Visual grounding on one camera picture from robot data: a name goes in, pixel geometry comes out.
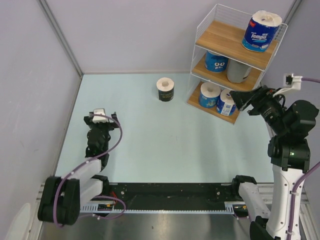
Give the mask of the grey paper roll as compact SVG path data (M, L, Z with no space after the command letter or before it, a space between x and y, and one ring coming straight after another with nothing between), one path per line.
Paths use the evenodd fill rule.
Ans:
M226 76L231 83L242 83L249 76L252 67L233 59L229 60Z

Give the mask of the blue monster paper roll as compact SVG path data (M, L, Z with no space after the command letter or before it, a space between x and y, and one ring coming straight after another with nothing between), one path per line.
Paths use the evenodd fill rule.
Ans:
M225 56L216 54L211 51L206 51L204 66L213 73L222 73L226 70L229 59Z

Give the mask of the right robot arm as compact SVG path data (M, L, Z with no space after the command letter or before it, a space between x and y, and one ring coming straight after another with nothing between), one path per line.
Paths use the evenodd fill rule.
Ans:
M231 196L244 201L251 217L252 240L299 240L299 212L305 179L316 170L310 167L311 151L307 136L316 125L319 110L306 100L285 107L281 89L261 86L252 91L230 91L239 111L249 105L250 116L262 116L273 130L267 154L273 171L271 209L262 199L257 183L249 176L236 176Z

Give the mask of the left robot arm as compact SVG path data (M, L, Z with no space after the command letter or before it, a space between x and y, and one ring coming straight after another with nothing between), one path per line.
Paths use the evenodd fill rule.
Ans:
M46 179L37 212L39 221L58 227L71 226L87 202L95 197L105 200L110 196L109 180L99 173L108 164L109 152L115 149L109 146L109 141L110 132L121 128L118 116L116 113L107 116L103 108L98 108L83 120L89 127L85 160L64 177Z

